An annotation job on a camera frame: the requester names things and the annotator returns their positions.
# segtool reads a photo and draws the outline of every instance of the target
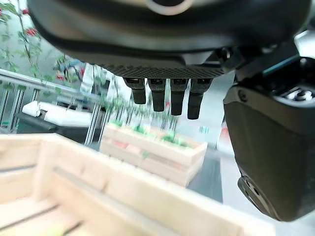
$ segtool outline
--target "wooden slat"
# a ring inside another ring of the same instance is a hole
[[[100,235],[179,236],[100,193],[97,195],[83,185],[75,185],[73,179],[61,174],[54,174],[51,195],[64,207],[93,224]]]
[[[51,200],[34,202],[29,198],[18,199],[8,204],[0,205],[0,229],[7,228],[23,219],[50,210],[56,205],[56,202]]]
[[[37,162],[40,140],[0,140],[0,170],[30,166]]]
[[[197,159],[189,168],[183,170],[175,168],[175,166],[168,165],[167,163],[160,162],[151,158],[149,155],[145,160],[139,154],[130,153],[113,144],[102,143],[101,149],[106,150],[111,157],[123,160],[131,165],[137,166],[149,173],[156,174],[167,180],[170,180],[180,186],[186,187],[193,177],[198,173],[203,164],[203,158]]]
[[[64,232],[79,223],[79,219],[62,208],[49,211],[38,217],[26,220],[15,226],[0,231],[1,235],[45,236],[63,235]]]
[[[144,135],[137,134],[127,128],[117,128],[113,125],[106,127],[104,137],[132,144],[155,155],[162,154],[165,158],[186,166],[191,164],[194,154],[191,148],[174,148],[173,144],[168,144],[167,142],[152,142]]]
[[[60,154],[56,157],[56,166],[79,177],[89,185],[98,190],[102,190],[106,185],[108,171],[106,166],[99,165],[95,162],[89,162],[85,158],[85,147],[76,145],[76,149],[72,149],[69,155],[69,149],[65,146],[60,148]]]
[[[54,140],[46,140],[40,144],[38,163],[34,172],[32,198],[40,201],[48,197],[51,187],[52,170],[60,145]]]
[[[104,182],[104,194],[181,235],[274,235],[272,226],[263,221],[242,215],[139,168],[67,140],[63,141],[63,148],[63,155],[58,158],[61,168],[68,168],[80,177],[84,166],[98,166],[102,169],[99,176]]]
[[[34,169],[0,173],[0,204],[30,196],[33,174]]]

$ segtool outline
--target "leaf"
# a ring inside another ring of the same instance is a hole
[[[51,92],[49,92],[49,91],[45,91],[44,93],[43,93],[43,95],[45,96],[45,97],[49,97],[49,96],[51,96]]]
[[[55,88],[55,92],[57,95],[61,94],[61,88]]]
[[[2,14],[2,16],[0,17],[0,19],[2,20],[3,23],[7,24],[8,20],[11,20],[11,16],[7,15],[7,14]]]
[[[18,32],[18,38],[19,38],[19,41],[22,43],[29,43],[27,41],[26,35],[22,31]]]
[[[27,56],[27,53],[25,51],[16,50],[13,53],[20,55],[20,57],[25,58]]]
[[[10,36],[8,34],[2,35],[2,42],[8,41],[10,39]]]
[[[9,68],[10,71],[17,72],[17,71],[19,71],[19,69],[20,68],[15,63],[11,62],[10,68]]]
[[[11,85],[10,83],[7,83],[7,84],[3,85],[3,88],[6,90],[13,90],[13,85]]]
[[[24,86],[24,85],[18,85],[18,89],[19,89],[19,90],[22,90],[22,91],[25,91],[25,90],[26,90],[26,86]]]
[[[65,62],[64,61],[64,55],[61,55],[61,56],[57,57],[56,61]]]
[[[4,50],[0,51],[0,58],[1,59],[7,59],[7,54],[6,54],[6,52]]]
[[[37,74],[38,73],[38,66],[37,65],[32,65],[30,67],[30,72],[33,73],[33,74]]]
[[[133,128],[133,131],[141,134],[146,134],[147,131],[145,128],[143,128],[141,125],[137,125],[136,127]]]
[[[72,83],[70,83],[69,81],[64,81],[63,85],[72,88]]]
[[[11,3],[5,3],[3,5],[3,10],[9,11],[9,12],[11,12],[12,14],[14,14],[16,16],[19,15],[19,13],[15,9],[15,6],[13,4],[11,4]]]
[[[70,75],[69,80],[70,80],[71,82],[75,82],[75,81],[79,80],[79,78],[78,78],[77,75]]]
[[[51,77],[50,75],[44,75],[44,80],[46,80],[48,82],[52,82],[53,77]]]
[[[32,44],[30,44],[30,54],[32,57],[36,57],[39,56],[42,53],[42,49],[40,48],[40,46],[34,46]]]

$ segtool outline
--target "railing post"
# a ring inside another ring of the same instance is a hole
[[[9,96],[9,90],[5,90],[3,92],[2,100],[1,100],[1,104],[0,104],[0,126],[2,124],[3,114],[4,114],[6,102],[8,100],[8,96]]]
[[[95,103],[94,108],[93,108],[91,123],[90,123],[89,129],[88,129],[88,133],[87,133],[84,145],[89,145],[93,140],[99,111],[100,111],[100,105]]]
[[[24,96],[24,90],[18,89],[16,91],[14,101],[13,101],[13,106],[12,106],[9,126],[8,126],[8,133],[10,133],[17,124],[18,119],[14,116],[15,114],[19,113],[21,110],[23,96]]]
[[[100,134],[99,134],[98,143],[100,143],[102,141],[102,136],[103,136],[103,133],[104,133],[104,129],[105,129],[105,126],[106,126],[107,122],[110,119],[110,115],[111,115],[110,112],[105,111],[105,116],[104,116],[104,119],[103,119],[103,122],[102,122],[102,129],[101,129]]]
[[[40,93],[40,90],[34,88],[33,94],[31,95],[31,102],[34,102],[38,99],[39,93]]]

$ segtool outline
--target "green plant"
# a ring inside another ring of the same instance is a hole
[[[140,134],[147,134],[146,129],[143,128],[140,124],[135,126],[135,127],[133,127],[132,130],[137,132],[137,133],[140,133]]]
[[[161,138],[161,140],[170,142],[170,143],[182,146],[182,147],[188,147],[187,143],[185,143],[183,140],[175,138],[175,133],[169,133],[168,135],[164,135]]]
[[[118,126],[118,127],[122,127],[123,123],[121,121],[113,121],[111,122],[111,124]]]
[[[23,22],[23,10],[20,7],[20,0],[17,0],[18,10],[15,10],[15,15],[18,16],[21,30],[18,32],[19,43],[24,46],[23,50],[17,50],[15,53],[19,54],[20,57],[27,57],[30,63],[30,72],[37,78],[41,75],[38,67],[38,57],[42,53],[40,44],[41,37],[34,28],[25,28]]]
[[[55,88],[55,92],[57,95],[60,95],[61,94],[61,88]]]
[[[11,58],[14,57],[9,50],[10,46],[10,38],[12,34],[9,32],[9,24],[8,21],[11,20],[11,16],[9,13],[16,14],[14,5],[11,3],[0,3],[0,24],[5,24],[5,31],[1,35],[2,42],[6,42],[6,46],[3,49],[0,49],[0,59],[4,59],[3,63],[4,69],[7,69],[12,72],[17,72],[19,67],[12,62]]]
[[[44,95],[45,97],[50,97],[50,96],[52,95],[52,93],[49,92],[49,91],[45,91],[45,92],[43,92],[43,95]]]
[[[25,91],[25,90],[26,90],[26,86],[24,86],[24,85],[18,85],[18,89],[19,89],[19,90],[24,90],[24,91]]]
[[[11,83],[6,83],[5,85],[3,85],[3,88],[5,90],[13,90],[14,86]]]

